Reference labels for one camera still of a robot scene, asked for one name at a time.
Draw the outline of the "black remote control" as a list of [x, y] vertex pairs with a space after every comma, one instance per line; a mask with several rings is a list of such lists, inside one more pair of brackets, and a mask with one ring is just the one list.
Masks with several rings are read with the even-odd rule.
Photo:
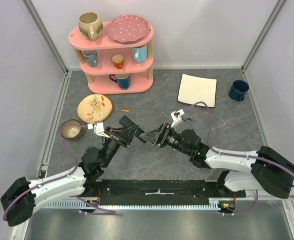
[[147, 143], [147, 141], [146, 140], [144, 140], [142, 137], [141, 137], [141, 135], [143, 134], [143, 133], [145, 133], [145, 131], [143, 131], [137, 124], [135, 124], [129, 117], [127, 117], [127, 116], [123, 116], [121, 119], [120, 119], [120, 121], [119, 121], [119, 123], [123, 126], [123, 127], [125, 127], [126, 129], [127, 128], [132, 128], [132, 129], [134, 129], [134, 130], [136, 130], [136, 132], [135, 132], [135, 137], [137, 138], [137, 139], [139, 139], [142, 143]]

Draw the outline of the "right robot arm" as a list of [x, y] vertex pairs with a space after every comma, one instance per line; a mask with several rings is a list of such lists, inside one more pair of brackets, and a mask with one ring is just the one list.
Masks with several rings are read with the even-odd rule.
[[222, 197], [244, 190], [264, 190], [288, 199], [294, 182], [294, 164], [268, 146], [240, 152], [209, 147], [193, 129], [177, 133], [168, 123], [156, 130], [141, 133], [148, 143], [161, 148], [170, 146], [189, 156], [198, 168], [222, 169], [216, 192]]

